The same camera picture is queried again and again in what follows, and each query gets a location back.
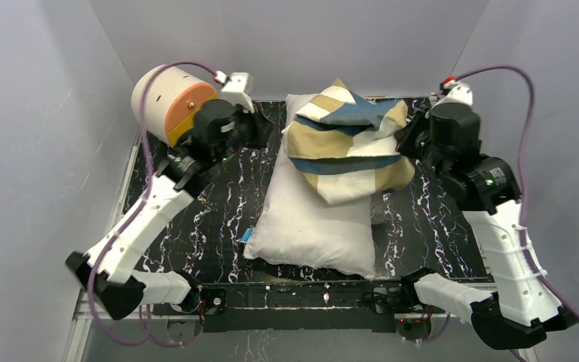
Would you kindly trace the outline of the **blue beige white pillowcase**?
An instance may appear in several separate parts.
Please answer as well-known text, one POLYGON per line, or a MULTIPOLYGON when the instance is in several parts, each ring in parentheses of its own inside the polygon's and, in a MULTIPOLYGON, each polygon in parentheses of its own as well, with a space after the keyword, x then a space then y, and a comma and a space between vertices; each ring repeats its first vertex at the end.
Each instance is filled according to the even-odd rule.
POLYGON ((294 113, 284 152, 328 204, 403 189, 415 174, 397 149, 408 113, 405 100, 374 103, 337 78, 294 113))

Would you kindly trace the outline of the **white pillow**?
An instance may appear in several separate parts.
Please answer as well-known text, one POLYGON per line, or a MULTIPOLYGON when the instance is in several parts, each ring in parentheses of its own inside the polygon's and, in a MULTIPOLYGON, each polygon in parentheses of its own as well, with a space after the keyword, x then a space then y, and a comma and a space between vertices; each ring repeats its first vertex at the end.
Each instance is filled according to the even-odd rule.
POLYGON ((244 257, 376 278, 370 200, 327 204, 299 174, 285 148, 282 136, 262 213, 244 245, 244 257))

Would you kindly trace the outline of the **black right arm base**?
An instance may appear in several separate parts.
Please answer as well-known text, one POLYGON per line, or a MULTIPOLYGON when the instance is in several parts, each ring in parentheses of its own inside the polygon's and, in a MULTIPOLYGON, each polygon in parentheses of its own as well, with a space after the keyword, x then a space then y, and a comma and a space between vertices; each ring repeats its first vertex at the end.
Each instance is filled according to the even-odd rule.
POLYGON ((357 299, 356 306, 368 308, 377 315, 394 317, 401 340, 415 345, 437 340, 444 334, 451 321, 451 315, 445 314, 440 328, 433 331, 434 307, 414 302, 408 290, 401 284, 380 285, 363 292, 357 299))

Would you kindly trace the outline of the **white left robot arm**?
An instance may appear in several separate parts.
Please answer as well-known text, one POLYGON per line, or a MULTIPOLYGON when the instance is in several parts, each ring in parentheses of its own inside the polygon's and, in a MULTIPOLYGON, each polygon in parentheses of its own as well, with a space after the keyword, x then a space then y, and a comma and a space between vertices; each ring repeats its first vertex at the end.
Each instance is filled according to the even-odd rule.
POLYGON ((157 236, 217 178, 221 165, 243 148, 263 149, 277 131, 258 109, 209 100, 149 177, 146 191, 119 223, 85 253, 75 251, 67 268, 91 302, 113 320, 144 305, 184 305, 197 281, 185 271, 138 271, 135 265, 157 236))

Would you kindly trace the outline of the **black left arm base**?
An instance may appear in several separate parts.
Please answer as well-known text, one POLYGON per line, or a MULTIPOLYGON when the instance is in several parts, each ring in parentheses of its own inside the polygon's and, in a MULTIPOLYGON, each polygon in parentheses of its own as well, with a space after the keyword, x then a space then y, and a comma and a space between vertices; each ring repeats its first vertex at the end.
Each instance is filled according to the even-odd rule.
POLYGON ((207 318, 225 313, 226 291, 195 287, 180 304, 152 306, 157 322, 156 336, 167 344, 184 344, 204 331, 207 318))

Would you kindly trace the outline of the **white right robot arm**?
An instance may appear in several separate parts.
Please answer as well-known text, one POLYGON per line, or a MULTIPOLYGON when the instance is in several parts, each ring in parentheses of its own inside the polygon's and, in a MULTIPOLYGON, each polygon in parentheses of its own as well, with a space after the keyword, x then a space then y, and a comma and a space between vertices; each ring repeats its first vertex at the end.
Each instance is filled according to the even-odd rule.
POLYGON ((519 185, 506 161, 481 153, 479 129, 479 116, 470 106, 441 103, 415 113, 398 149, 433 171, 454 199, 496 289, 475 289, 421 268, 401 279, 400 303, 453 314, 494 350, 531 348, 578 318, 541 282, 545 271, 519 224, 519 185))

